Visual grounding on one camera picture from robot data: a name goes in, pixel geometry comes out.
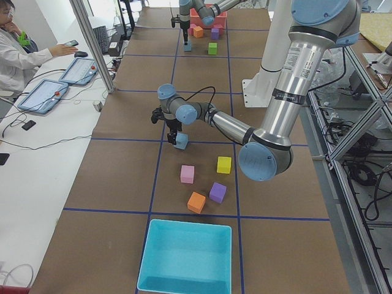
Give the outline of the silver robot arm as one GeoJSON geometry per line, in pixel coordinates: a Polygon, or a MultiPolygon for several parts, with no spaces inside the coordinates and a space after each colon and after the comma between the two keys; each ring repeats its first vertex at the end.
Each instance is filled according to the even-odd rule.
{"type": "Polygon", "coordinates": [[[323,54],[358,40],[361,1],[282,1],[273,25],[279,29],[278,77],[262,124],[255,129],[208,102],[191,102],[171,84],[157,91],[160,105],[151,121],[164,121],[168,141],[176,143],[183,125],[200,119],[241,145],[239,166],[254,181],[267,181],[286,171],[293,160],[290,133],[310,90],[323,54]]]}
{"type": "Polygon", "coordinates": [[[179,23],[180,28],[183,30],[184,44],[188,44],[188,29],[190,28],[190,10],[195,9],[196,13],[202,20],[204,25],[210,26],[213,24],[215,18],[222,12],[226,12],[237,4],[241,3],[240,0],[224,0],[218,1],[215,4],[207,7],[202,0],[180,0],[179,1],[179,14],[171,18],[171,26],[175,27],[179,23]]]}

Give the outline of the person's hand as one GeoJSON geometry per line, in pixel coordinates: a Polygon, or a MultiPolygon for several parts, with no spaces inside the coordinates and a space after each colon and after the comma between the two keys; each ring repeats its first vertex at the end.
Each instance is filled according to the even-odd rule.
{"type": "Polygon", "coordinates": [[[73,55],[78,51],[78,48],[71,47],[64,44],[57,44],[49,48],[49,51],[53,57],[59,57],[59,56],[73,55]]]}

